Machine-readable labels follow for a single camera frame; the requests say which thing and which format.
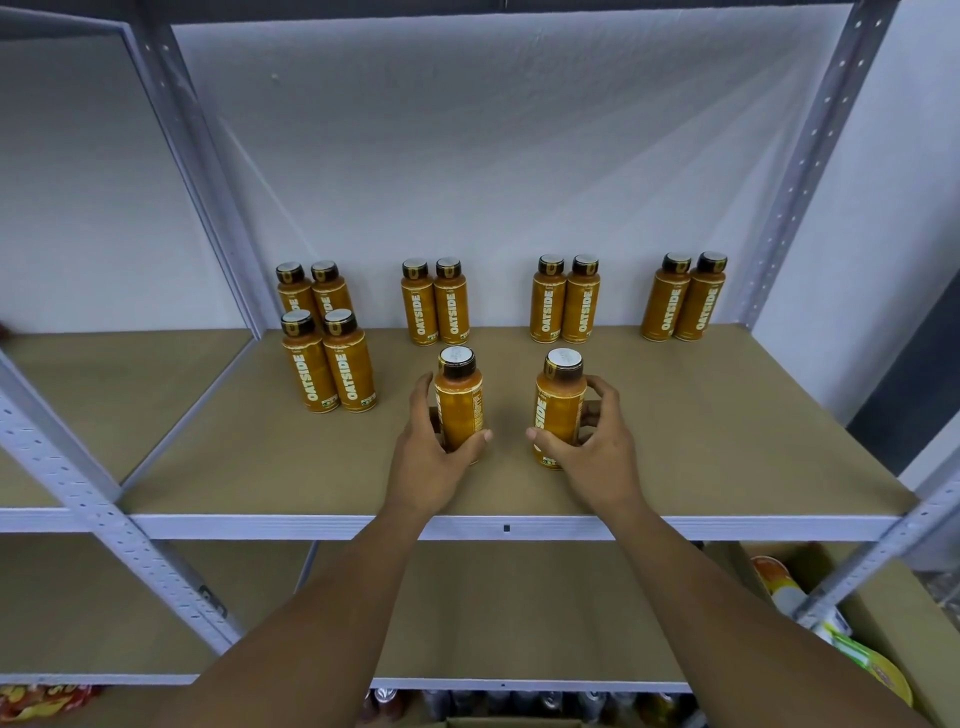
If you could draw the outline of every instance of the bottle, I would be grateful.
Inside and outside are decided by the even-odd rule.
[[[437,261],[437,279],[433,281],[437,299],[437,323],[440,340],[445,344],[463,344],[470,336],[467,306],[467,279],[460,259],[442,257]]]
[[[554,349],[543,361],[537,376],[537,407],[534,424],[552,432],[565,443],[576,445],[580,434],[580,414],[587,393],[584,358],[573,349]],[[560,463],[534,445],[534,455],[541,465],[560,469]]]
[[[393,688],[377,688],[373,691],[373,699],[380,706],[380,714],[393,723],[403,717],[406,704],[403,693]]]
[[[280,283],[276,292],[280,294],[280,302],[284,311],[309,311],[313,320],[322,321],[317,313],[317,304],[310,292],[310,284],[304,279],[303,266],[299,263],[280,263],[276,266],[276,279]]]
[[[323,338],[313,316],[304,309],[287,311],[280,317],[283,326],[283,347],[290,353],[290,363],[300,380],[306,408],[311,412],[329,412],[340,404],[337,387],[324,354]]]
[[[310,289],[313,291],[318,311],[325,316],[335,308],[353,310],[347,282],[340,275],[336,263],[332,260],[318,260],[310,266],[310,273],[313,275]]]
[[[706,251],[700,254],[697,270],[690,276],[684,307],[677,317],[677,329],[673,332],[681,341],[696,341],[703,337],[720,289],[727,279],[727,274],[723,272],[726,267],[727,257],[722,253]]]
[[[530,300],[530,335],[534,341],[550,344],[560,338],[565,293],[564,259],[559,255],[541,255]]]
[[[400,286],[410,338],[414,344],[428,347],[437,341],[437,303],[430,268],[424,258],[411,257],[403,261]]]
[[[376,404],[367,337],[353,312],[334,308],[324,317],[324,349],[340,402],[347,412],[366,412]]]
[[[566,302],[561,336],[571,344],[583,344],[593,331],[593,317],[600,295],[600,262],[595,255],[577,255],[566,277]]]
[[[677,325],[686,287],[690,284],[690,256],[668,253],[654,274],[640,335],[650,341],[666,341]]]
[[[483,429],[483,376],[473,351],[447,347],[440,352],[437,388],[437,416],[444,449],[453,452],[474,432]]]

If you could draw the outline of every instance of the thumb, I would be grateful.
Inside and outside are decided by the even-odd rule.
[[[540,448],[561,465],[573,450],[573,447],[565,443],[553,434],[553,432],[547,432],[545,429],[540,429],[539,427],[527,427],[527,439],[532,441],[535,447]]]
[[[474,432],[467,438],[466,442],[464,442],[455,451],[450,453],[450,457],[454,459],[457,465],[466,470],[470,463],[474,463],[480,459],[480,455],[483,454],[487,443],[492,439],[492,437],[493,432],[488,429],[482,429],[479,432]]]

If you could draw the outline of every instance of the forearm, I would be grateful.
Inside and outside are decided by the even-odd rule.
[[[157,728],[352,726],[425,525],[385,509],[186,691]],[[262,699],[250,700],[250,696]]]
[[[713,728],[926,725],[849,658],[737,584],[642,501],[605,520]]]

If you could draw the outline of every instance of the bottle cap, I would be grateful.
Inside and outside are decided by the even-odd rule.
[[[448,379],[465,379],[477,370],[477,359],[469,347],[447,347],[440,352],[440,373]]]
[[[455,279],[460,275],[460,258],[442,257],[437,261],[437,278]]]
[[[403,261],[403,277],[410,280],[425,279],[430,275],[430,267],[425,257],[408,257]]]
[[[727,257],[716,251],[700,253],[697,260],[697,270],[701,273],[720,273],[727,267]]]
[[[303,266],[299,263],[280,263],[276,266],[276,279],[281,283],[299,283],[303,280]]]
[[[557,276],[564,271],[564,257],[562,255],[541,255],[537,263],[537,270],[545,276]]]
[[[346,336],[356,331],[356,316],[349,308],[334,308],[324,316],[324,329],[330,336]]]
[[[543,360],[543,373],[548,379],[579,379],[584,375],[584,358],[573,349],[553,349]]]
[[[686,253],[668,253],[663,257],[663,270],[667,273],[686,273],[693,258]]]
[[[577,255],[573,258],[573,272],[581,276],[592,276],[600,267],[600,260],[596,255]]]
[[[280,325],[287,336],[305,336],[317,327],[313,316],[305,308],[287,311],[280,317]]]
[[[325,280],[336,279],[340,275],[340,270],[332,260],[318,260],[310,266],[310,273],[313,274],[313,280],[323,283]]]

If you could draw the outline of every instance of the white wall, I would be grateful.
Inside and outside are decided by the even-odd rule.
[[[960,268],[958,25],[900,4],[754,332],[842,423]]]
[[[241,328],[119,37],[0,42],[0,321]]]
[[[330,257],[403,326],[410,255],[458,255],[471,321],[529,321],[547,252],[600,256],[638,323],[668,250],[753,243],[847,10],[610,12],[186,27],[265,279]],[[724,318],[724,310],[719,311]]]

